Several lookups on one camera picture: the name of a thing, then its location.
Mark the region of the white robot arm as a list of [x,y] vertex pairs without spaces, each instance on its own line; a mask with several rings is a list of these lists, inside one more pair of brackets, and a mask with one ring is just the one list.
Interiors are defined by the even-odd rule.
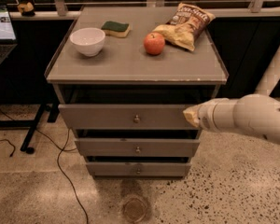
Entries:
[[270,96],[280,80],[280,45],[253,94],[239,99],[215,98],[188,107],[193,127],[213,133],[240,133],[280,145],[280,101]]

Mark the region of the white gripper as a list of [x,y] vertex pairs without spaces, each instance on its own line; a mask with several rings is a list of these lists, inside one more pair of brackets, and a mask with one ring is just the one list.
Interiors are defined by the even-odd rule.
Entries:
[[233,109],[236,99],[216,98],[183,111],[186,121],[193,127],[209,132],[223,133],[235,131]]

